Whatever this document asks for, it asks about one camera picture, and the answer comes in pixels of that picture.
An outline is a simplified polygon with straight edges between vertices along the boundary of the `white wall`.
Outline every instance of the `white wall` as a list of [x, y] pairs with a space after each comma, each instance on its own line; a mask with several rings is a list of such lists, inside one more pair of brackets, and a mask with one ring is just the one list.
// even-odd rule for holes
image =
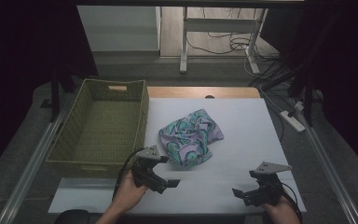
[[92, 51], [159, 50], [159, 7], [78, 6]]

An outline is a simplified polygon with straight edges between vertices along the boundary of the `black curtain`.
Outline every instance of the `black curtain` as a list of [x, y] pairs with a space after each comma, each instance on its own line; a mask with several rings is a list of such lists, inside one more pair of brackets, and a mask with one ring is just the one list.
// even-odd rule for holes
[[[324, 95], [325, 117], [358, 155], [358, 1], [342, 3], [339, 19], [309, 71], [314, 88]], [[320, 31], [328, 16], [328, 11], [319, 8], [270, 9], [261, 37], [282, 52], [289, 66], [296, 67], [309, 53], [318, 35], [315, 31]]]
[[66, 91], [98, 76], [75, 2], [0, 0], [0, 156], [53, 71]]

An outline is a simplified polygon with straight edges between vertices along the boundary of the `metal bracket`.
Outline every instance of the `metal bracket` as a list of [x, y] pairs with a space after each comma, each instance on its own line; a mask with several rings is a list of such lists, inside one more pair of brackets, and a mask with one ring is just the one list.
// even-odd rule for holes
[[261, 164], [255, 169], [256, 174], [265, 174], [271, 175], [276, 174], [282, 171], [292, 170], [293, 167], [289, 165], [280, 165], [276, 163], [263, 161]]
[[136, 153], [137, 157], [159, 161], [160, 156], [158, 153], [157, 146], [147, 147], [144, 150]]

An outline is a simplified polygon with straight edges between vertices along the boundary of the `woven storage basket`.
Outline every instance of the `woven storage basket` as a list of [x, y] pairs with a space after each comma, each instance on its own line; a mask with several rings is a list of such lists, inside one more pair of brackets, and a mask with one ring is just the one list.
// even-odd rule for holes
[[62, 177], [117, 177], [144, 147], [148, 106], [145, 81], [85, 79], [47, 163]]

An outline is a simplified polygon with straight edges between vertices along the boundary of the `human hand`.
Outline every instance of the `human hand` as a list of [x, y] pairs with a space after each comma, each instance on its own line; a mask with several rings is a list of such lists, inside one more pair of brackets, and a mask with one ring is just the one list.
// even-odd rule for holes
[[132, 171], [128, 171], [121, 180], [120, 187], [111, 206], [125, 213], [141, 201], [142, 196], [144, 196], [147, 190], [148, 187], [145, 185], [137, 188], [133, 181]]
[[266, 209], [274, 224], [300, 223], [292, 204], [283, 196], [281, 196], [275, 206], [269, 203], [261, 204], [261, 206]]
[[137, 188], [133, 182], [132, 171], [128, 171], [121, 180], [115, 199], [97, 223], [115, 223], [121, 215], [141, 201], [142, 196], [144, 196], [147, 190], [148, 187], [145, 185]]

